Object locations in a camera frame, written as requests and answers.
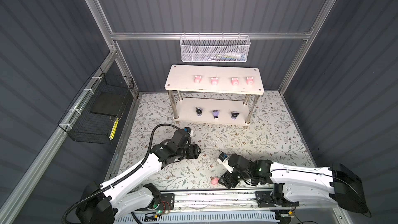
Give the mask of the dark purple toy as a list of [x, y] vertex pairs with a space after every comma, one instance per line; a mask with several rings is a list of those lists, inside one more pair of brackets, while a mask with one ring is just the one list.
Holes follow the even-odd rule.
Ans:
[[199, 107], [196, 107], [195, 109], [196, 109], [196, 114], [197, 114], [198, 116], [202, 116], [203, 110], [202, 110], [201, 108], [199, 108]]

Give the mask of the pink plastic toy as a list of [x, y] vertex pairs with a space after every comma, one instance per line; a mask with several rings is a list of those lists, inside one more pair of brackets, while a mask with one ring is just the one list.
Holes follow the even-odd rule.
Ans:
[[195, 84], [200, 84], [200, 83], [201, 83], [201, 80], [202, 80], [202, 77], [201, 77], [201, 76], [195, 75], [195, 78], [194, 78], [194, 83], [195, 83]]
[[210, 79], [210, 81], [211, 81], [211, 85], [212, 86], [216, 86], [218, 84], [218, 78], [217, 77], [212, 77]]
[[238, 77], [231, 78], [231, 84], [233, 86], [238, 86], [239, 85], [239, 78]]
[[211, 184], [212, 185], [216, 185], [216, 184], [218, 184], [218, 181], [219, 181], [219, 178], [217, 178], [217, 177], [214, 177], [212, 180], [211, 180]]
[[247, 85], [253, 85], [254, 84], [254, 78], [253, 77], [247, 77], [246, 78], [246, 83], [247, 83]]

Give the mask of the purple striped toy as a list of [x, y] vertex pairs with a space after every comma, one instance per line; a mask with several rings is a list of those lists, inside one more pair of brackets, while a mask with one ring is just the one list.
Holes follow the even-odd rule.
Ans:
[[236, 120], [239, 114], [239, 112], [231, 112], [231, 119]]

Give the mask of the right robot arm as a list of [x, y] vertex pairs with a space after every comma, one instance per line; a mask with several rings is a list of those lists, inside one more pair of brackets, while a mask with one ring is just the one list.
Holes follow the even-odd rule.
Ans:
[[359, 214], [369, 213], [362, 180], [341, 163], [331, 167], [305, 168], [270, 160], [251, 161], [238, 154], [221, 152], [218, 163], [226, 168], [218, 183], [228, 189], [240, 182], [250, 186], [270, 184], [271, 191], [257, 191], [259, 207], [297, 207], [305, 202], [336, 203]]

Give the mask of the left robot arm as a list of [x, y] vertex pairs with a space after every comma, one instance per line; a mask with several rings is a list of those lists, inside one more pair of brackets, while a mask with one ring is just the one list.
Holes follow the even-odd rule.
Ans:
[[159, 124], [152, 129], [141, 161], [108, 181], [90, 183], [81, 199], [64, 212], [61, 222], [67, 224], [68, 215], [74, 211], [81, 224], [112, 224], [126, 213], [150, 206], [156, 208], [158, 203], [155, 199], [160, 198], [161, 194], [154, 186], [148, 185], [136, 192], [132, 190], [167, 165], [184, 159], [197, 159], [202, 151], [192, 143], [193, 130], [176, 125], [173, 126], [175, 132], [171, 139], [154, 145], [154, 134], [160, 127]]

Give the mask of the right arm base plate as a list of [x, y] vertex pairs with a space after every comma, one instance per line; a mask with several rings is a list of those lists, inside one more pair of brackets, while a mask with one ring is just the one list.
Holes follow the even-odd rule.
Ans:
[[258, 207], [298, 207], [299, 202], [291, 202], [285, 198], [283, 193], [273, 191], [256, 191]]

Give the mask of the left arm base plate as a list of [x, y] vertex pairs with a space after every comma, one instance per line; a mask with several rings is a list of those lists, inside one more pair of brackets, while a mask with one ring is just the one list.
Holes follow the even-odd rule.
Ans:
[[151, 211], [171, 211], [174, 209], [175, 194], [160, 194], [154, 196], [148, 209]]

